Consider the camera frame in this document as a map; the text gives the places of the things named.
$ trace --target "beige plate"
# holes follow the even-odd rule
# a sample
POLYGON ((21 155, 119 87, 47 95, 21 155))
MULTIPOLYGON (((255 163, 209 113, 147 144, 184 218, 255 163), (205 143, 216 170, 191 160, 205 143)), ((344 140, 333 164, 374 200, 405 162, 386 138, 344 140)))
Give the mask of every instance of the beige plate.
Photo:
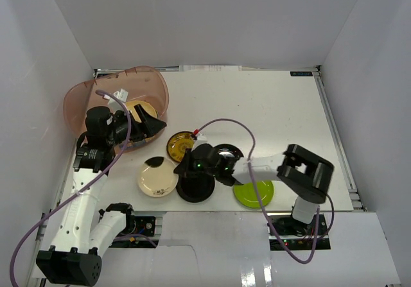
POLYGON ((139 168, 138 184, 144 194, 163 197, 170 194, 179 181, 175 165, 165 157, 152 157, 139 168))

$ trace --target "lime green plate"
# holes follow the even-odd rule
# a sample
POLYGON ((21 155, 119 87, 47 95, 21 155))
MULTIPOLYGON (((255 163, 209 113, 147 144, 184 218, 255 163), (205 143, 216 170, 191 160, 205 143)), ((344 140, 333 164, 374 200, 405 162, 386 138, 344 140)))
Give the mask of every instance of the lime green plate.
MULTIPOLYGON (((274 185, 271 181, 258 181, 257 187, 263 205, 270 203, 274 196, 274 185)), ((252 183, 247 183, 242 186, 234 186, 234 195, 239 202, 249 208, 259 208, 256 192, 252 183)))

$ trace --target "plate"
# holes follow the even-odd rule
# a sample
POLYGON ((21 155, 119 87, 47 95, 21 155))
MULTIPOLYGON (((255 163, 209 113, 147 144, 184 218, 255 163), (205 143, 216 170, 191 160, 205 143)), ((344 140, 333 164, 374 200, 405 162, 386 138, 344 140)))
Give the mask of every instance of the plate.
MULTIPOLYGON (((274 196, 272 181, 257 181, 257 188, 263 205, 268 205, 274 196)), ((242 186, 234 186, 232 190, 237 200, 244 206, 254 209, 259 208, 256 192, 251 182, 242 186)))
POLYGON ((214 187, 214 177, 202 173, 188 178, 180 177, 177 193, 185 201, 197 203, 209 198, 213 194, 214 187))
POLYGON ((174 174, 175 164, 165 157, 152 157, 139 168, 137 178, 141 191, 151 197, 170 194, 179 181, 174 174))
POLYGON ((223 157, 235 157, 236 159, 244 157, 244 154, 241 152, 241 150, 233 146, 232 144, 218 144, 214 147, 214 149, 216 149, 218 154, 222 155, 223 157))
POLYGON ((170 159, 180 163, 186 149, 192 148, 194 145, 193 133, 189 131, 182 131, 174 134, 167 142, 167 154, 170 159))

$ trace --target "white tabletop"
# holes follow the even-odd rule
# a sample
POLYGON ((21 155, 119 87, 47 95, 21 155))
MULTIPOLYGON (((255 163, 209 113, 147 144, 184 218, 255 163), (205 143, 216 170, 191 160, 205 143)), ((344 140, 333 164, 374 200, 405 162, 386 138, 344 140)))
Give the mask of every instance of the white tabletop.
MULTIPOLYGON (((126 153, 111 169, 98 209, 126 202, 136 211, 250 211, 234 197, 231 187, 216 183, 204 202, 191 204, 174 190, 161 198, 146 196, 137 186, 137 170, 155 156, 165 156, 166 143, 176 132, 194 129, 218 118, 246 124, 256 136, 253 156, 263 157, 299 144, 331 161, 335 171, 329 194, 337 211, 353 206, 337 151, 313 77, 291 77, 290 72, 169 72, 162 73, 170 93, 167 128, 154 142, 126 153)), ((209 143, 230 143, 248 154, 251 138, 234 123, 215 123, 204 130, 209 143)), ((67 185, 71 185, 72 173, 67 185)), ((268 211, 290 211, 297 195, 282 182, 274 182, 268 211)), ((330 210, 328 202, 322 210, 330 210)))

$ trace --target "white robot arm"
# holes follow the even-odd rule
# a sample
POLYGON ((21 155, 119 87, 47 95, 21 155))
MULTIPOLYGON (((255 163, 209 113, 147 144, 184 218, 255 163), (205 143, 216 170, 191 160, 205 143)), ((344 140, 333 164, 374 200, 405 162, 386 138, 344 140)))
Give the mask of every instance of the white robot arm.
MULTIPOLYGON (((334 170, 332 163, 297 144, 288 145, 284 153, 253 157, 250 161, 256 181, 282 181, 297 193, 292 218, 309 224, 318 205, 326 201, 334 170)), ((190 173, 206 172, 225 185, 241 185, 251 182, 248 163, 244 157, 219 155, 207 143, 206 136, 199 134, 193 148, 186 150, 175 173, 189 177, 190 173), (201 170, 193 170, 193 166, 201 166, 201 170)))
MULTIPOLYGON (((131 141, 153 137, 166 126, 165 122, 147 114, 140 105, 134 108, 141 122, 130 115, 131 141)), ((40 250, 36 258, 36 264, 46 278, 56 284, 94 286, 100 276, 101 257, 114 238, 118 234, 129 234, 135 228, 131 205, 112 204, 94 230, 90 230, 108 173, 81 194, 79 190, 113 161, 116 155, 114 147, 124 142, 128 122, 123 111, 112 114, 108 107, 94 107, 87 111, 85 125, 87 131, 78 139, 73 164, 71 194, 79 196, 67 205, 49 250, 40 250)))

